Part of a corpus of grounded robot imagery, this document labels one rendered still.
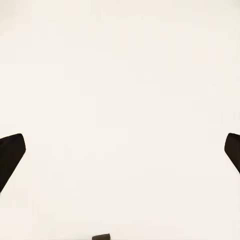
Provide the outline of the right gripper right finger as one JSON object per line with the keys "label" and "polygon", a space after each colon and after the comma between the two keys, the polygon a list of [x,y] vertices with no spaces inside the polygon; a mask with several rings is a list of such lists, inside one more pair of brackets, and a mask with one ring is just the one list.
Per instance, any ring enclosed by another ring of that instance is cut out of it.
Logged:
{"label": "right gripper right finger", "polygon": [[240,135],[229,133],[224,146],[224,151],[240,173]]}

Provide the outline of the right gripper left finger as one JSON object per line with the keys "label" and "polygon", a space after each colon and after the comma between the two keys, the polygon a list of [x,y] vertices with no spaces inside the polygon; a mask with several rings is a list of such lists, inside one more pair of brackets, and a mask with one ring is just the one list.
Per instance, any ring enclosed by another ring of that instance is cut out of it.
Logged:
{"label": "right gripper left finger", "polygon": [[0,193],[26,153],[22,133],[0,138]]}

